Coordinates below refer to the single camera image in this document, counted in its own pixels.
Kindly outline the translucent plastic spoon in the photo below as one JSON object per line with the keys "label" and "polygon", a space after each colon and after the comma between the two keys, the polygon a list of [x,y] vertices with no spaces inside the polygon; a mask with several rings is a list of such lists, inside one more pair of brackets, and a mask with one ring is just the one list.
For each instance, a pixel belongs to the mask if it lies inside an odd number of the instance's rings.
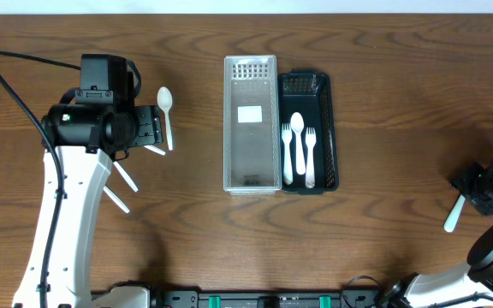
{"label": "translucent plastic spoon", "polygon": [[170,151],[174,150],[173,136],[170,123],[170,109],[173,105],[173,97],[170,90],[166,86],[162,86],[157,93],[158,107],[163,111],[165,117],[165,132],[167,137],[167,145]]}

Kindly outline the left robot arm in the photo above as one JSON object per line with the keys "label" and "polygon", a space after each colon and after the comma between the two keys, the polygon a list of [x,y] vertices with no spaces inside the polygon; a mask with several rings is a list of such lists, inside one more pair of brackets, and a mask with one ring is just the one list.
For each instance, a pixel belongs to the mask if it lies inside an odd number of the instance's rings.
{"label": "left robot arm", "polygon": [[55,147],[44,155],[44,195],[14,307],[153,307],[157,295],[128,281],[92,296],[92,241],[116,153],[162,140],[155,106],[57,104],[43,118]]}

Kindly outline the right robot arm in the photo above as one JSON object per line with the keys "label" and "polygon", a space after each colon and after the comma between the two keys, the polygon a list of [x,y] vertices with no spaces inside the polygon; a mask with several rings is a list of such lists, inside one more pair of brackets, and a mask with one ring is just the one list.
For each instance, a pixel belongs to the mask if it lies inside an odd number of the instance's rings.
{"label": "right robot arm", "polygon": [[493,306],[493,226],[476,241],[464,264],[440,274],[416,275],[397,289],[388,306]]}

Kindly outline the white plastic spoon upper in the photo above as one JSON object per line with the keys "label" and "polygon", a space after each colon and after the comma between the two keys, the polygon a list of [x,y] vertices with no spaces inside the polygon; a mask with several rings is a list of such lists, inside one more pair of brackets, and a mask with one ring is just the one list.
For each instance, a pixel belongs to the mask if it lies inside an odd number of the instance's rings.
{"label": "white plastic spoon upper", "polygon": [[165,156],[166,152],[157,148],[154,145],[144,145],[144,148],[146,148],[149,151],[152,151],[154,153],[157,153],[158,155]]}

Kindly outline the white plastic spoon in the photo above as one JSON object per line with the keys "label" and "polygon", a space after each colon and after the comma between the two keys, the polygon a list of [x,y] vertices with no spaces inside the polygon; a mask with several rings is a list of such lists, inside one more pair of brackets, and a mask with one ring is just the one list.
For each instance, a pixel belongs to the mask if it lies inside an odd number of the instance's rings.
{"label": "white plastic spoon", "polygon": [[144,145],[144,148],[146,148],[149,151],[152,151],[154,153],[157,153],[158,155],[165,156],[166,152],[157,148],[154,145]]}
{"label": "white plastic spoon", "polygon": [[123,180],[129,185],[129,187],[137,193],[139,191],[138,186],[134,182],[133,178],[129,175],[129,173],[119,164],[117,161],[113,162],[114,167],[118,171],[118,173],[122,176]]}
{"label": "white plastic spoon", "polygon": [[128,214],[130,209],[123,203],[123,201],[107,186],[104,186],[104,193],[117,205],[119,209]]}

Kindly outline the white plastic spoon middle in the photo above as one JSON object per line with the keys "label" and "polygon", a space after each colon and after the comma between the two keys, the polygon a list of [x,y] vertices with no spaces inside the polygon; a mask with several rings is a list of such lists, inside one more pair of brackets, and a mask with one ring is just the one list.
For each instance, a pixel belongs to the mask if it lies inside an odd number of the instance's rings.
{"label": "white plastic spoon middle", "polygon": [[113,162],[114,167],[118,171],[118,173],[122,176],[123,180],[129,185],[129,187],[137,193],[139,191],[138,186],[134,182],[133,178],[129,175],[129,173],[119,164],[117,161]]}

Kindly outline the white plastic spoon lower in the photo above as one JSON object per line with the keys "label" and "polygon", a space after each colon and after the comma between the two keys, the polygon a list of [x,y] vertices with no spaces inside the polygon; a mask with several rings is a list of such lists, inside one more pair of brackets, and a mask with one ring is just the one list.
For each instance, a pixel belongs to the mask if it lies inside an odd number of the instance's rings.
{"label": "white plastic spoon lower", "polygon": [[123,203],[123,201],[107,186],[104,186],[104,193],[117,205],[119,209],[128,214],[130,209]]}

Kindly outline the white label sticker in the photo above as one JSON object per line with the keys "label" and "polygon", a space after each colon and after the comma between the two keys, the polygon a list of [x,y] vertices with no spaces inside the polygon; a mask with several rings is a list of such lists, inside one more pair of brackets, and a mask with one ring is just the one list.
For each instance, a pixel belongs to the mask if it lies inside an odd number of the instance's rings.
{"label": "white label sticker", "polygon": [[263,121],[263,109],[257,106],[240,106],[237,108],[239,123],[258,123]]}

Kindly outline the clear plastic basket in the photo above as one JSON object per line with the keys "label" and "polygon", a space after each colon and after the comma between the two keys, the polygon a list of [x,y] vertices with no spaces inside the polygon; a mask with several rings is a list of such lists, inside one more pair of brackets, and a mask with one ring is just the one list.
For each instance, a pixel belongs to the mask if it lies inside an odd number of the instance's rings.
{"label": "clear plastic basket", "polygon": [[[257,106],[263,121],[239,123],[237,108]],[[276,57],[226,56],[223,89],[223,189],[232,195],[282,188]]]}

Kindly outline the white spoon in basket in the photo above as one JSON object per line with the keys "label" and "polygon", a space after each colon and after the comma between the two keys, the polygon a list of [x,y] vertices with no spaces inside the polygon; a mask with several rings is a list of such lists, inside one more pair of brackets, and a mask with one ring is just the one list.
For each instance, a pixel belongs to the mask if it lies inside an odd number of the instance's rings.
{"label": "white spoon in basket", "polygon": [[302,144],[302,132],[304,129],[303,117],[299,112],[294,112],[290,119],[290,126],[295,137],[295,168],[298,175],[306,173],[306,162]]}

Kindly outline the black plastic basket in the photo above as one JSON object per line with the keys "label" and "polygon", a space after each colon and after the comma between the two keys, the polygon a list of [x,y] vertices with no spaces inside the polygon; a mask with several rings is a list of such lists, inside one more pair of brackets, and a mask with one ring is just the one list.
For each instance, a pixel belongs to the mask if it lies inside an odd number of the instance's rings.
{"label": "black plastic basket", "polygon": [[305,176],[293,173],[292,182],[284,182],[282,190],[302,195],[335,191],[340,178],[330,77],[313,69],[294,69],[279,74],[277,84],[280,125],[289,124],[293,113],[298,112],[304,128],[312,127],[316,134],[314,187],[306,187]]}

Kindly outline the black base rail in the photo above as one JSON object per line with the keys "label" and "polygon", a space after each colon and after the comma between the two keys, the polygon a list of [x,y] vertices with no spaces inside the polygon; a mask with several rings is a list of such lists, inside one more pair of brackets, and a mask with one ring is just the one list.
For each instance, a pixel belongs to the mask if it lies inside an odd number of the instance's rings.
{"label": "black base rail", "polygon": [[274,290],[267,292],[204,292],[198,288],[158,288],[140,281],[119,282],[106,293],[94,293],[94,307],[154,308],[347,308],[374,307],[376,287],[333,290]]}

